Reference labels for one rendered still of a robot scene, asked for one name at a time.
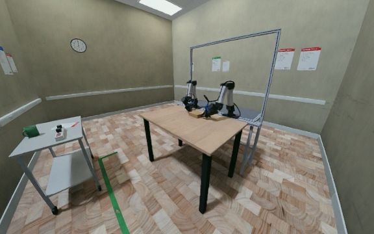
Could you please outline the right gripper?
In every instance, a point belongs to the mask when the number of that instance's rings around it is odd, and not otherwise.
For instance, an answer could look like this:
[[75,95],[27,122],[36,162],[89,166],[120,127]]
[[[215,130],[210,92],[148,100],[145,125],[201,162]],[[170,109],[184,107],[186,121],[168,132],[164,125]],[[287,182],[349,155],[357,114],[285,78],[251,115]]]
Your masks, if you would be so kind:
[[188,104],[188,103],[185,104],[185,109],[186,109],[188,112],[190,112],[190,111],[192,112],[192,108],[193,108],[193,107],[192,107],[190,104]]

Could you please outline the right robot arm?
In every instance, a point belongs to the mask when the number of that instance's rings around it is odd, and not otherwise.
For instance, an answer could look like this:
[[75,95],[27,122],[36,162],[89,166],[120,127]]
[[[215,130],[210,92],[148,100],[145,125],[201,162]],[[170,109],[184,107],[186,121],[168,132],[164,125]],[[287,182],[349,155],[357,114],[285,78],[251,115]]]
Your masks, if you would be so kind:
[[[196,96],[196,84],[197,84],[197,81],[187,81],[187,84],[188,84],[188,89],[187,89],[187,92],[188,94],[186,95],[187,97],[183,97],[181,99],[181,101],[184,103],[184,105],[188,102],[191,102],[190,105],[193,107],[193,108],[196,108],[196,109],[200,109],[201,107],[198,107],[197,106],[197,103],[198,103],[198,100],[197,100],[197,96]],[[191,97],[191,93],[192,93],[192,97]],[[194,97],[195,96],[195,97]],[[195,100],[194,100],[195,98]],[[194,103],[195,102],[195,103]],[[188,103],[189,104],[189,103]]]

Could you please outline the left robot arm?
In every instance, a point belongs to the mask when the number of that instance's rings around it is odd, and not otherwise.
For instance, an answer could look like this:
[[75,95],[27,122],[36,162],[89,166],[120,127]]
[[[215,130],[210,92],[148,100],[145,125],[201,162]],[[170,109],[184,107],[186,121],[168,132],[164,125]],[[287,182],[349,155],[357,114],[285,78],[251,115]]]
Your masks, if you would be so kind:
[[210,105],[208,105],[208,109],[211,111],[213,115],[217,114],[218,113],[217,110],[220,111],[223,108],[223,100],[224,100],[225,94],[227,93],[226,108],[228,110],[228,114],[223,113],[222,116],[227,116],[230,118],[238,119],[239,118],[238,116],[233,116],[233,112],[235,111],[234,103],[233,103],[233,96],[232,96],[234,83],[225,83],[223,86],[222,85],[223,83],[220,84],[222,88],[221,88],[220,95],[218,97],[219,99],[216,101],[215,104],[211,103]]

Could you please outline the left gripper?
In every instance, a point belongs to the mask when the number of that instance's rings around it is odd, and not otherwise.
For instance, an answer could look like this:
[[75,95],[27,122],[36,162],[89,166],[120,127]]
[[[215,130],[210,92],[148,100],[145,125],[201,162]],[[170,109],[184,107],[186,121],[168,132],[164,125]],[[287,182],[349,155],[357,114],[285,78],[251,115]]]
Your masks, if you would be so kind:
[[[208,109],[208,105],[206,105],[206,108],[207,108],[207,110],[205,110],[204,111],[204,113],[202,113],[202,117],[205,117],[205,118],[208,118],[208,117],[210,117],[211,115],[213,115],[212,113],[211,113],[211,111]],[[204,116],[203,116],[204,115]]]

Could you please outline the brown cardboard box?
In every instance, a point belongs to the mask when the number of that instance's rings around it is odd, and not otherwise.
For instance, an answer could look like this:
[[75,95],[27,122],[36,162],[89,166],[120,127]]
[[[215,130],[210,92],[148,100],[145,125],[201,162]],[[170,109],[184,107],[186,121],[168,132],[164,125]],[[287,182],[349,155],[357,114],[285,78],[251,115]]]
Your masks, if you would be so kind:
[[201,118],[202,117],[201,115],[202,115],[201,112],[197,112],[197,111],[189,112],[189,116],[192,116],[194,118]]

